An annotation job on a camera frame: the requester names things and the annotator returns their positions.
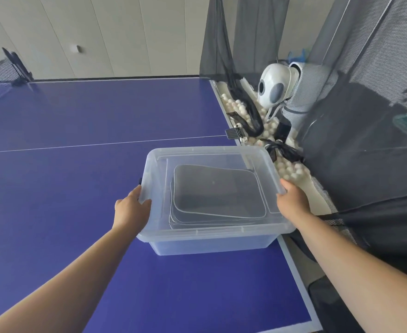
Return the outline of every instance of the plastic box lid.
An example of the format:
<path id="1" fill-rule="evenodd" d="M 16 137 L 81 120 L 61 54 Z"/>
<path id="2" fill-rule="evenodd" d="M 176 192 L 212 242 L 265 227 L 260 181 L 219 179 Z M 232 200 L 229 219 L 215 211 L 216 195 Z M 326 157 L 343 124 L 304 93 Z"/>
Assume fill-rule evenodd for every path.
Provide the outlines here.
<path id="1" fill-rule="evenodd" d="M 257 180 L 258 188 L 255 192 L 260 194 L 260 198 L 255 198 L 255 204 L 258 210 L 249 213 L 242 213 L 239 210 L 229 209 L 224 211 L 223 215 L 218 213 L 205 213 L 199 210 L 197 205 L 196 212 L 190 213 L 187 210 L 180 210 L 181 220 L 178 224 L 186 226 L 171 226 L 171 216 L 173 209 L 177 211 L 182 208 L 180 202 L 174 203 L 174 185 L 171 182 L 178 180 L 174 175 L 178 172 L 186 173 L 191 166 L 205 166 L 212 170 L 225 169 L 227 173 L 247 174 L 249 187 L 251 188 L 254 177 Z M 192 177 L 187 180 L 187 187 L 193 185 Z M 202 184 L 202 179 L 195 179 L 196 184 Z M 239 196 L 240 200 L 245 201 L 245 196 L 251 192 L 242 182 L 237 182 L 234 188 L 231 187 L 230 194 Z M 151 215 L 145 229 L 137 236 L 144 242 L 156 241 L 179 241 L 179 240 L 197 240 L 224 237 L 257 236 L 285 234 L 294 231 L 295 227 L 285 219 L 276 206 L 276 193 L 285 193 L 285 189 L 279 182 L 279 176 L 274 168 L 273 162 L 267 151 L 257 146 L 209 146 L 209 147 L 175 147 L 158 148 L 152 150 L 146 157 L 145 170 L 142 178 L 142 192 L 139 201 L 142 203 L 147 199 L 152 199 Z M 217 201 L 217 196 L 209 191 L 199 191 L 203 199 L 207 201 Z"/>

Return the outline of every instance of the clear plastic storage box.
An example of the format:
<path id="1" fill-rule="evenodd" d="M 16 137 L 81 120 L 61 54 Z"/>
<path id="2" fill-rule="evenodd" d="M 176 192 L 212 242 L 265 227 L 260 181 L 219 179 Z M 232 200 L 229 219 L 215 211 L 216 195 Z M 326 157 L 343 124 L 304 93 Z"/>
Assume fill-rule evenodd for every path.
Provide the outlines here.
<path id="1" fill-rule="evenodd" d="M 151 215 L 137 238 L 157 255 L 265 248 L 295 229 L 276 206 L 284 192 L 262 147 L 155 149 L 139 198 L 152 199 Z"/>

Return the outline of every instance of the hand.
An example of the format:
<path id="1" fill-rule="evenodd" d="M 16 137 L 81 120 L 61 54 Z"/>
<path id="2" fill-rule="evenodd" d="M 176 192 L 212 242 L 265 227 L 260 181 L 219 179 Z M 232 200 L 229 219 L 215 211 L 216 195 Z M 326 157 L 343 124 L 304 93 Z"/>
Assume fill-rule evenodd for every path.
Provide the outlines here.
<path id="1" fill-rule="evenodd" d="M 142 186 L 138 185 L 123 200 L 115 202 L 114 224 L 112 229 L 125 229 L 136 236 L 148 223 L 151 200 L 139 203 Z"/>
<path id="2" fill-rule="evenodd" d="M 281 184 L 287 190 L 286 194 L 277 194 L 278 208 L 282 215 L 293 224 L 298 219 L 310 215 L 310 205 L 304 191 L 284 179 L 281 179 Z"/>

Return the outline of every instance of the forearm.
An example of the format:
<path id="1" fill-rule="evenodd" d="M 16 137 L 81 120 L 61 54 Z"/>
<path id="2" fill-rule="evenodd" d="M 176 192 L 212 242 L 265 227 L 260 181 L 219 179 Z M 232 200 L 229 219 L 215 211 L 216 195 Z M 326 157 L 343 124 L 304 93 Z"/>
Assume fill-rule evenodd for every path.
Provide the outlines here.
<path id="1" fill-rule="evenodd" d="M 360 249 L 313 215 L 306 215 L 295 223 L 367 333 L 407 331 L 406 274 Z"/>
<path id="2" fill-rule="evenodd" d="M 136 234 L 112 229 L 0 316 L 0 332 L 81 332 Z"/>

